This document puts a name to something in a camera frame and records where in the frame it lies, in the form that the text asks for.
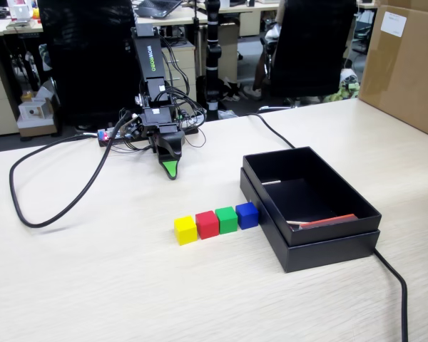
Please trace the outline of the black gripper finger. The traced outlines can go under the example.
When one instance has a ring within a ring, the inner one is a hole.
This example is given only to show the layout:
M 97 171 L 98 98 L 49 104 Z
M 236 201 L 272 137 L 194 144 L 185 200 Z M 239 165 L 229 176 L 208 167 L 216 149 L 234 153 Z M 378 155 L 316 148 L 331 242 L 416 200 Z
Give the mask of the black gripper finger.
M 184 139 L 185 133 L 183 131 L 158 133 L 156 136 L 156 146 L 159 155 L 182 157 Z
M 182 144 L 156 145 L 158 162 L 170 180 L 178 176 L 178 163 L 182 157 Z

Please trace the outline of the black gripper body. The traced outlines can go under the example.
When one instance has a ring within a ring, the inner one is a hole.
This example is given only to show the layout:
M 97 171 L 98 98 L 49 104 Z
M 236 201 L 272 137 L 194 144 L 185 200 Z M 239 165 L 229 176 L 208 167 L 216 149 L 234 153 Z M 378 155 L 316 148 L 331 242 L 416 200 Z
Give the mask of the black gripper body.
M 156 141 L 158 133 L 180 131 L 170 108 L 148 108 L 141 114 L 141 135 L 150 143 Z

